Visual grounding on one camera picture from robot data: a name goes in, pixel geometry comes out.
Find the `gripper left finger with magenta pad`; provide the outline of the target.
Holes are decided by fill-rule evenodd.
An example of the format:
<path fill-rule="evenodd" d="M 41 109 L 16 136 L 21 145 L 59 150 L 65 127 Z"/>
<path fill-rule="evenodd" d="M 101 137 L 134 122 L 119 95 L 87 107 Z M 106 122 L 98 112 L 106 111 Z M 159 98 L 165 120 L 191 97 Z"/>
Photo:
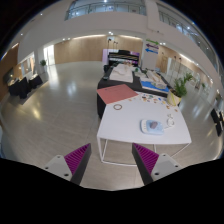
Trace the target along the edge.
<path fill-rule="evenodd" d="M 85 173 L 90 155 L 91 144 L 88 143 L 66 156 L 56 155 L 44 166 L 44 170 L 79 185 Z"/>

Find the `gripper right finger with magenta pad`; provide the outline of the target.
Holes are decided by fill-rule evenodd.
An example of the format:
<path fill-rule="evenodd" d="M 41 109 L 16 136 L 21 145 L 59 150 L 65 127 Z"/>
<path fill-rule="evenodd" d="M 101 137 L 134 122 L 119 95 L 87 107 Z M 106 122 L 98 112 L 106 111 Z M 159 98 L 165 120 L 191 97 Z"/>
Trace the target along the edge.
<path fill-rule="evenodd" d="M 182 169 L 168 154 L 157 154 L 136 143 L 132 144 L 132 154 L 145 185 Z"/>

